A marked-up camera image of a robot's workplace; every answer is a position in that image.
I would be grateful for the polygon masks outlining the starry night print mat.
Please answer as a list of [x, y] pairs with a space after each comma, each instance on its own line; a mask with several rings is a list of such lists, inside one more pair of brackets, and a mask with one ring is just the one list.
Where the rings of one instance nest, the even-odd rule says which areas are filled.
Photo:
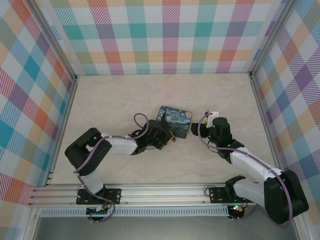
[[186, 139], [193, 114], [190, 111], [181, 110], [169, 106], [159, 108], [156, 120], [170, 130], [176, 138]]

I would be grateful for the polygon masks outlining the small controller board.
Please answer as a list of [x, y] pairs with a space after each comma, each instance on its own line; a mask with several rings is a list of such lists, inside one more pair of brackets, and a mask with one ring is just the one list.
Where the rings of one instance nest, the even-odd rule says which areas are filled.
[[246, 209], [246, 206], [245, 205], [232, 205], [232, 206], [229, 206], [228, 207], [228, 211], [229, 211], [229, 214], [232, 215], [232, 214], [237, 214], [237, 213], [241, 213], [243, 212], [244, 210]]
[[87, 207], [86, 215], [108, 215], [109, 207]]

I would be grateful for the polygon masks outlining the aluminium frame side rail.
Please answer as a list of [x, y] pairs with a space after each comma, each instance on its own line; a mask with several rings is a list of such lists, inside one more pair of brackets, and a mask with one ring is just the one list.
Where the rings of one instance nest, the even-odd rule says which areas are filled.
[[65, 131], [66, 131], [68, 119], [69, 119], [69, 116], [70, 116], [71, 108], [72, 108], [73, 101], [74, 101], [74, 98], [75, 98], [75, 95], [76, 95], [76, 91], [77, 91], [77, 87], [78, 87], [78, 83], [79, 83], [79, 78], [80, 78], [79, 74], [75, 75], [75, 78], [74, 78], [74, 80], [72, 82], [70, 95], [69, 95], [69, 98], [68, 98], [68, 101], [67, 101], [67, 105], [66, 105], [66, 108], [65, 108], [65, 111], [64, 111], [64, 115], [63, 115], [63, 119], [62, 119], [62, 123], [61, 123], [61, 128], [60, 128], [60, 130], [58, 132], [58, 135], [57, 135], [57, 142], [55, 144], [55, 148], [54, 148], [52, 157], [51, 157], [51, 159], [49, 161], [48, 170], [46, 170], [43, 183], [41, 184], [42, 187], [46, 187], [47, 186], [48, 181], [51, 179], [50, 175], [52, 175], [54, 173], [54, 169], [56, 167], [57, 160], [58, 160], [58, 157], [59, 157], [59, 152], [60, 152], [61, 145], [62, 145], [62, 142], [63, 142], [64, 134], [65, 134]]
[[281, 165], [281, 162], [280, 162], [279, 153], [277, 151], [274, 139], [272, 138], [271, 128], [269, 126], [268, 118], [267, 118], [267, 115], [266, 115], [266, 113], [264, 111], [264, 108], [263, 108], [262, 99], [261, 99], [261, 97], [259, 95], [259, 91], [257, 89], [254, 77], [251, 75], [250, 72], [248, 73], [248, 77], [249, 77], [250, 85], [251, 85], [251, 88], [252, 88], [252, 91], [253, 91], [253, 95], [254, 95], [257, 107], [258, 107], [259, 115], [260, 115], [260, 118], [262, 120], [263, 128], [264, 128], [264, 131], [265, 131], [265, 134], [266, 134], [266, 138], [267, 138], [267, 141], [268, 141], [268, 144], [269, 144], [269, 148], [270, 148], [270, 151], [271, 151], [275, 166], [277, 168], [281, 169], [282, 165]]

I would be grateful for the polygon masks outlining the wide aluminium frame beam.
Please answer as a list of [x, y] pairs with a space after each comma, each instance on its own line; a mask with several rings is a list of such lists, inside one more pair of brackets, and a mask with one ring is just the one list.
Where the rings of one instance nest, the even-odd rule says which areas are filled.
[[[209, 206], [208, 190], [223, 183], [106, 184], [118, 197], [116, 207]], [[33, 190], [28, 207], [77, 207], [82, 187], [77, 184], [48, 184]]]

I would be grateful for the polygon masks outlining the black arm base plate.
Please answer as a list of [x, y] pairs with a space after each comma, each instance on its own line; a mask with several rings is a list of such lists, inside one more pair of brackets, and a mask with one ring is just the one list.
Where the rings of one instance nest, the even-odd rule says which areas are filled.
[[224, 187], [210, 187], [208, 189], [208, 195], [210, 198], [210, 203], [211, 204], [218, 204], [218, 203], [223, 203], [223, 204], [246, 204], [250, 203], [251, 201], [242, 198], [242, 197], [236, 197], [236, 198], [229, 198], [226, 190]]
[[[112, 201], [115, 205], [118, 205], [121, 200], [121, 191], [122, 190], [120, 188], [103, 188], [96, 193], [96, 195]], [[102, 205], [105, 204], [106, 201], [96, 198], [92, 196], [86, 189], [80, 188], [77, 191], [77, 199], [75, 203], [77, 205]]]

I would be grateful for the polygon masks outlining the aluminium frame post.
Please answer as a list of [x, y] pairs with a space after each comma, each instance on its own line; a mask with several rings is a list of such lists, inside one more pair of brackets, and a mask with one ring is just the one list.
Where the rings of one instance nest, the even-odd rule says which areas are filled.
[[58, 59], [60, 60], [62, 66], [66, 70], [69, 77], [73, 82], [77, 81], [77, 74], [74, 72], [67, 56], [65, 55], [63, 49], [61, 48], [51, 26], [44, 17], [40, 7], [38, 6], [36, 0], [25, 0], [25, 3], [28, 4], [30, 11], [38, 22], [41, 30], [43, 31], [44, 36], [47, 38], [49, 44], [52, 46], [54, 52], [56, 53]]
[[298, 2], [299, 0], [274, 0], [267, 13], [266, 22], [262, 25], [257, 46], [253, 49], [252, 62], [247, 72], [251, 81], [265, 62]]

